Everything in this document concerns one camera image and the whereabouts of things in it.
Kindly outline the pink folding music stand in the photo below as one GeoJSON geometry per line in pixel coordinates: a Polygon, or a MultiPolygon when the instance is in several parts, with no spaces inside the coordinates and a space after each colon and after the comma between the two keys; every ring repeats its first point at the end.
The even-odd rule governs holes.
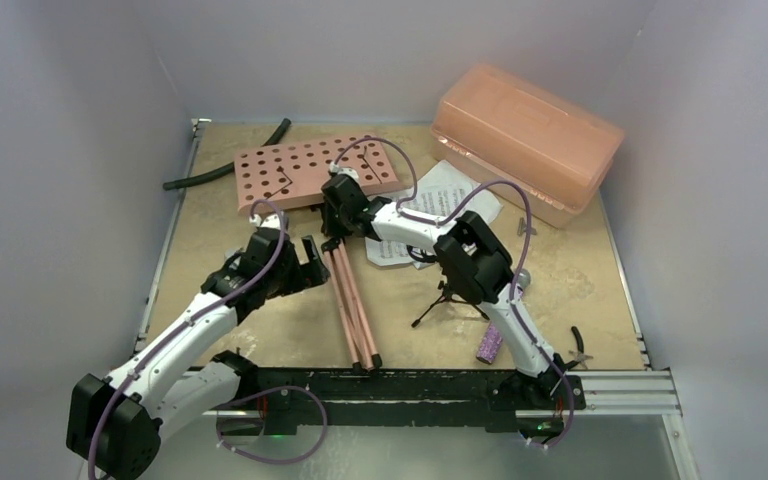
{"type": "MultiPolygon", "coordinates": [[[[234,161],[239,213],[266,214],[267,207],[254,203],[267,199],[286,212],[294,211],[295,224],[303,234],[314,227],[321,229],[322,219],[314,215],[323,207],[321,188],[330,178],[328,167],[335,158],[358,172],[365,194],[399,190],[401,184],[384,148],[372,141],[357,146],[355,139],[342,135],[240,152],[234,161]]],[[[333,252],[325,253],[332,273],[327,287],[268,301],[256,318],[266,321],[265,332],[286,339],[304,340],[309,333],[330,335],[343,328],[353,362],[379,368],[382,360],[370,325],[372,306],[361,295],[360,264],[351,256],[345,240],[333,252]]]]}

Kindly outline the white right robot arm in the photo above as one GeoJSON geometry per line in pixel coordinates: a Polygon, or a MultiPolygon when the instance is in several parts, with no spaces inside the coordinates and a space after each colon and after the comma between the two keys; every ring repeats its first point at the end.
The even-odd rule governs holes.
{"type": "Polygon", "coordinates": [[[480,185],[447,217],[405,209],[401,202],[384,197],[370,200],[347,174],[332,175],[322,193],[338,224],[349,233],[431,250],[454,293],[478,307],[501,334],[522,379],[524,399],[544,407],[562,395],[571,409],[574,387],[565,364],[557,360],[518,291],[529,242],[524,242],[513,267],[511,254],[484,219],[465,208],[482,190],[502,183],[495,180],[480,185]]]}

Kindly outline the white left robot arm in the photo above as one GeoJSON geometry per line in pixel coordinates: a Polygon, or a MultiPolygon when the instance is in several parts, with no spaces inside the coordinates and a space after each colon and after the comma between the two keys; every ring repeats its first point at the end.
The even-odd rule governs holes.
{"type": "Polygon", "coordinates": [[[268,385],[253,362],[231,351],[215,355],[196,376],[183,375],[266,301],[327,281],[313,238],[303,237],[302,245],[305,262],[284,228],[257,228],[154,341],[104,377],[87,374],[77,382],[66,445],[86,460],[88,478],[136,479],[164,441],[203,413],[297,391],[291,383],[268,385]]]}

